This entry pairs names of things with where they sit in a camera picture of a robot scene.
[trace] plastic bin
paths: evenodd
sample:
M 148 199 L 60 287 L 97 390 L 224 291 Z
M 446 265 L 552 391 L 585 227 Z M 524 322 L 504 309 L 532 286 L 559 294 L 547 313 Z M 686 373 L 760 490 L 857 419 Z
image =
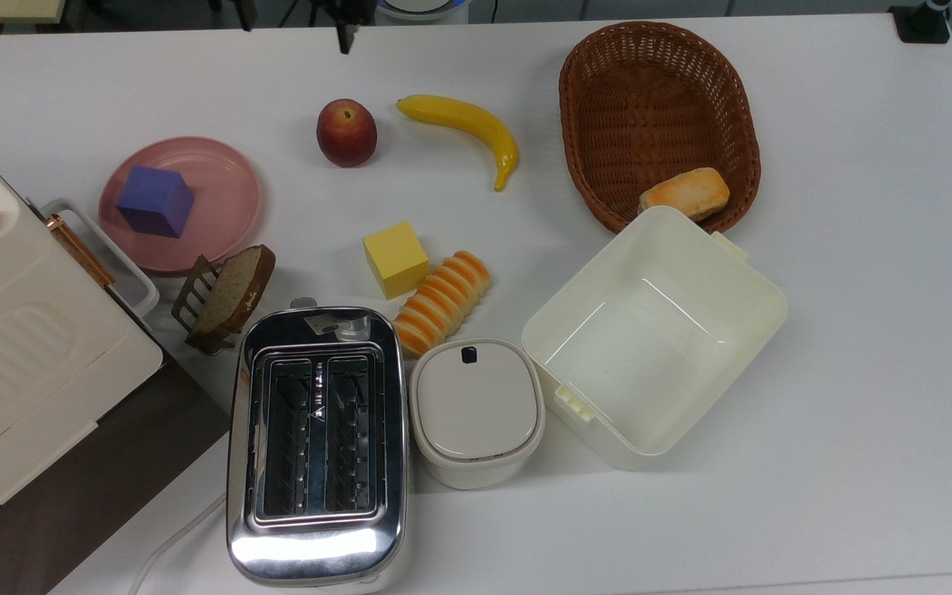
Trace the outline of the plastic bin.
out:
M 613 467 L 671 448 L 785 320 L 745 259 L 675 208 L 639 215 L 524 327 L 547 407 Z

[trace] stainless steel toaster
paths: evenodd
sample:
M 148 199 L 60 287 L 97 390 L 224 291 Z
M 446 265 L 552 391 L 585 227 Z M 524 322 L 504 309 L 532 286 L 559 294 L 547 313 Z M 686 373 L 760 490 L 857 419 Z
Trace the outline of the stainless steel toaster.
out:
M 372 593 L 408 565 L 407 389 L 377 312 L 286 310 L 241 344 L 226 541 L 255 583 Z

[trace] white cord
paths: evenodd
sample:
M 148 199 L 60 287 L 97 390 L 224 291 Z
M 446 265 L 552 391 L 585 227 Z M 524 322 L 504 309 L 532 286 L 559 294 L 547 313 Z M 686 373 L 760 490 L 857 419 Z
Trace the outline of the white cord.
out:
M 156 549 L 156 551 L 154 551 L 154 553 L 149 556 L 148 560 L 146 560 L 146 564 L 142 566 L 142 571 L 139 572 L 139 576 L 135 577 L 135 583 L 131 585 L 131 590 L 127 593 L 127 595 L 136 595 L 137 592 L 139 592 L 139 588 L 142 588 L 142 583 L 145 580 L 146 575 L 148 575 L 149 571 L 152 569 L 152 565 L 156 564 L 156 559 L 161 557 L 164 551 L 170 550 L 171 546 L 175 545 L 175 543 L 178 543 L 179 540 L 185 537 L 190 531 L 195 530 L 197 525 L 201 524 L 204 519 L 207 519 L 208 516 L 212 514 L 212 512 L 215 512 L 216 508 L 222 506 L 223 502 L 226 502 L 226 493 L 222 493 L 222 496 L 217 497 L 216 501 L 212 502 L 212 504 L 209 504 L 208 508 L 205 508 L 204 511 L 200 513 L 200 515 L 194 517 L 192 521 L 189 521 L 188 525 L 182 527 L 181 530 L 178 530 L 177 534 L 172 535 L 167 541 L 158 547 L 158 549 Z

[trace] brown wicker basket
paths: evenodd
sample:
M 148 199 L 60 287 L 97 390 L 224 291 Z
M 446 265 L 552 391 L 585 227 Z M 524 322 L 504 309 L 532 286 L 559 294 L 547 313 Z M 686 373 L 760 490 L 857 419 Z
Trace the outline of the brown wicker basket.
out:
M 724 231 L 759 189 L 759 144 L 733 64 L 691 31 L 633 21 L 595 31 L 560 70 L 560 124 L 575 187 L 619 233 L 655 184 L 710 166 L 730 188 L 725 210 L 700 221 Z

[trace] purple cube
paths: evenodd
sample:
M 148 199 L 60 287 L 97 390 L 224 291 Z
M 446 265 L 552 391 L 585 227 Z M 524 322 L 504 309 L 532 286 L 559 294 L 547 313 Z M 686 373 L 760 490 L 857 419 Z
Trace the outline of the purple cube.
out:
M 165 237 L 182 237 L 193 207 L 193 193 L 182 174 L 167 169 L 131 167 L 117 210 L 132 230 Z

